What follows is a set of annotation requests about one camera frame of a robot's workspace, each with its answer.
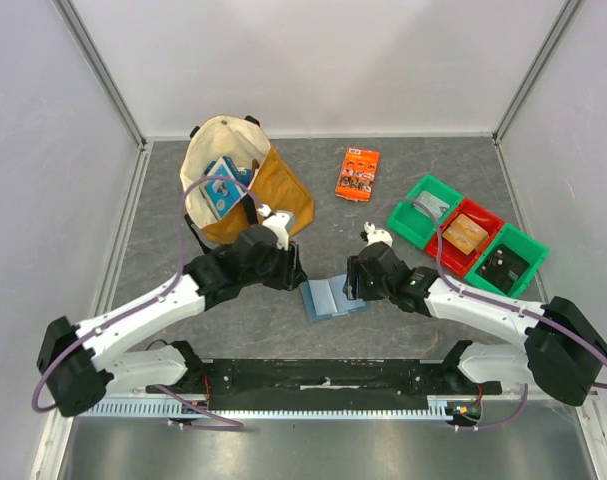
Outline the blue card holder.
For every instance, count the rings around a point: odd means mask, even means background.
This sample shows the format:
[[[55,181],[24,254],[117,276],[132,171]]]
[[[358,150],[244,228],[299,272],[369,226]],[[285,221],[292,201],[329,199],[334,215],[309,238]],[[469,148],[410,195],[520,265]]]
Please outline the blue card holder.
[[[300,285],[302,299],[311,322],[328,320],[367,308],[362,299],[350,300],[343,291],[346,274],[308,280]]]

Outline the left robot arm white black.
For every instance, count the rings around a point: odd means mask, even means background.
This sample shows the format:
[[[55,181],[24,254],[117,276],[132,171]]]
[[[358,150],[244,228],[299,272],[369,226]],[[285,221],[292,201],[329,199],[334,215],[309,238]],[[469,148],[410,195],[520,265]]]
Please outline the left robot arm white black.
[[[280,227],[252,225],[234,243],[195,257],[161,286],[111,312],[77,324],[66,317],[52,321],[37,358],[41,377],[32,407],[45,412],[42,390],[64,417],[88,411],[107,395],[148,386],[193,392],[202,384],[203,369],[185,343],[156,351],[133,346],[236,298],[245,287],[292,291],[305,279],[297,243]]]

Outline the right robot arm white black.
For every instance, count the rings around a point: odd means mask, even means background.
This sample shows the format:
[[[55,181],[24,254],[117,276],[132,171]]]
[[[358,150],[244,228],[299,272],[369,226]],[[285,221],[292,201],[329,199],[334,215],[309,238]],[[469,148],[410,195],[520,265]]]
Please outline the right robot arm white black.
[[[348,258],[344,291],[351,300],[387,300],[403,312],[455,321],[502,339],[500,345],[459,342],[462,351],[440,371],[452,393],[475,383],[523,383],[578,407],[607,359],[606,342],[573,302],[554,297],[541,304],[484,292],[432,268],[410,268],[384,242]]]

